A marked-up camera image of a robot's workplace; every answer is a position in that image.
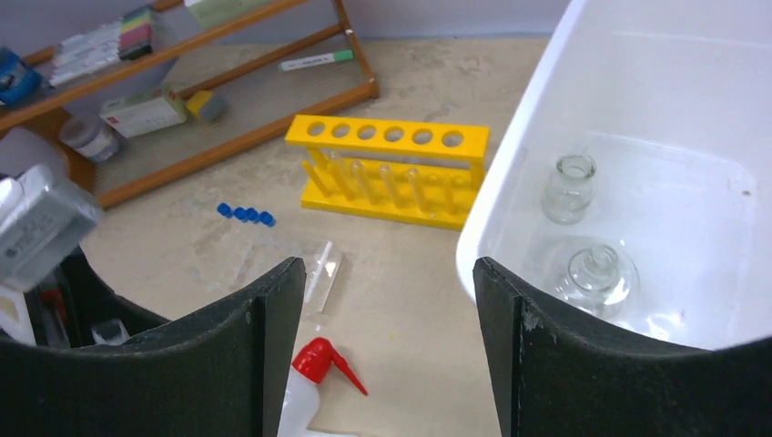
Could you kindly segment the glass conical flask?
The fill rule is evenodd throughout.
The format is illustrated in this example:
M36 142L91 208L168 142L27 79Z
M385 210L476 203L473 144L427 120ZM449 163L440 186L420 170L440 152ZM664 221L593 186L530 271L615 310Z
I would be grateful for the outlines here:
M639 294L637 267L622 250L606 244L579 249L554 273L557 299L598 319L622 316Z

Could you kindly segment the small glass beaker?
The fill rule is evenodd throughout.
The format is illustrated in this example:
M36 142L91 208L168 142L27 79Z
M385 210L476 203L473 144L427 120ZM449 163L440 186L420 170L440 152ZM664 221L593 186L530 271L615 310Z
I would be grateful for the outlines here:
M596 192L595 160L589 155L567 155L557 159L542 196L544 215L563 226L582 221Z

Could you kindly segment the white plastic bin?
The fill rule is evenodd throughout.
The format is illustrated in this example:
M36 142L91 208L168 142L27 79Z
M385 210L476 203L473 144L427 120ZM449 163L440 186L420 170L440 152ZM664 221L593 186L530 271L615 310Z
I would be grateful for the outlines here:
M596 192L563 226L542 209L558 158ZM461 284L495 259L550 291L579 249L636 265L617 323L701 349L771 334L771 4L573 1L533 73L456 250Z

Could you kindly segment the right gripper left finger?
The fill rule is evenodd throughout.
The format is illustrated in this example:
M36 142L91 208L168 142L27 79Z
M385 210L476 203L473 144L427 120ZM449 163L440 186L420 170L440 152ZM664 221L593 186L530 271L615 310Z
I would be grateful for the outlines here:
M301 302L257 280L136 335L120 320L74 349L1 342L4 436L274 436Z

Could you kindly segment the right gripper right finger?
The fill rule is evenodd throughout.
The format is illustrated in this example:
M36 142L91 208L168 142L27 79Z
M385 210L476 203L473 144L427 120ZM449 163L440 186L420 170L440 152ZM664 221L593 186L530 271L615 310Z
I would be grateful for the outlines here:
M771 341L706 351L597 319L490 258L476 306L504 436L768 436Z

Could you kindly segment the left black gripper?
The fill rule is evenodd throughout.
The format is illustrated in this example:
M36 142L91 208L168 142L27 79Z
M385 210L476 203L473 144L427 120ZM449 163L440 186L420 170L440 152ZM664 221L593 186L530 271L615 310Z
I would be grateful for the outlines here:
M95 272L81 248L27 292L25 304L35 345L57 349L94 345L92 327L110 320L120 320L130 336L168 322L116 294Z

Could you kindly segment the yellow test tube rack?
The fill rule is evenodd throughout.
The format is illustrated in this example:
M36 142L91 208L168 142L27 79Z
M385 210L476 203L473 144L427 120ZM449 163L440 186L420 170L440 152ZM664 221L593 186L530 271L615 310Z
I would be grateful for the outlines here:
M485 126L297 115L304 208L460 230L485 177Z

